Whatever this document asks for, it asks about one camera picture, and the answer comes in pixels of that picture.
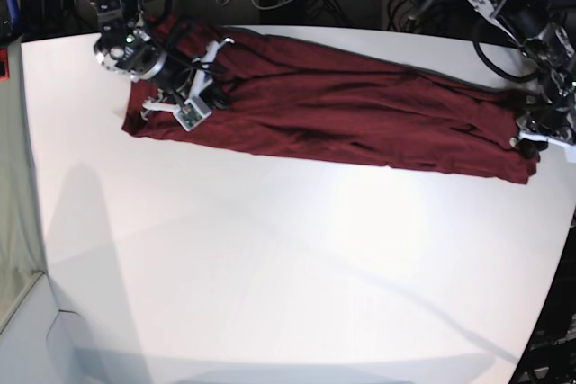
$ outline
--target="table surface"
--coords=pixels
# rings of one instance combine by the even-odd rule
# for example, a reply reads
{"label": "table surface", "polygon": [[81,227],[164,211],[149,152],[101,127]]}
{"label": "table surface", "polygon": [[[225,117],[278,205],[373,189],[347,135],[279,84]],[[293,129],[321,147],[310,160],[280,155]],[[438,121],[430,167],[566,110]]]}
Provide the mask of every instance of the table surface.
{"label": "table surface", "polygon": [[[468,42],[255,29],[504,85]],[[96,64],[95,39],[22,47],[49,276],[87,323],[71,334],[91,375],[509,381],[576,204],[561,150],[522,186],[131,138],[130,81]],[[519,68],[514,52],[487,51]]]}

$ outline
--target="red cloth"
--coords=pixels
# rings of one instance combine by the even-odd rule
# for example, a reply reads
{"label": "red cloth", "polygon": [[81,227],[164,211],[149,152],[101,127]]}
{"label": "red cloth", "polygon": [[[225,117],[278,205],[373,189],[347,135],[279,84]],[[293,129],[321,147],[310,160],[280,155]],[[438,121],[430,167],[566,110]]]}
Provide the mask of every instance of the red cloth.
{"label": "red cloth", "polygon": [[227,83],[223,89],[229,92],[230,110],[214,111],[191,132],[169,113],[152,114],[145,122],[141,105],[157,90],[139,82],[132,86],[123,129],[134,137],[253,155],[389,165],[514,183],[526,183],[536,172],[536,161],[509,144],[517,127],[501,103],[514,98],[512,92],[474,89],[301,40],[201,24],[178,47],[203,55],[209,41],[223,36],[237,42],[217,57],[226,68],[221,80]]}

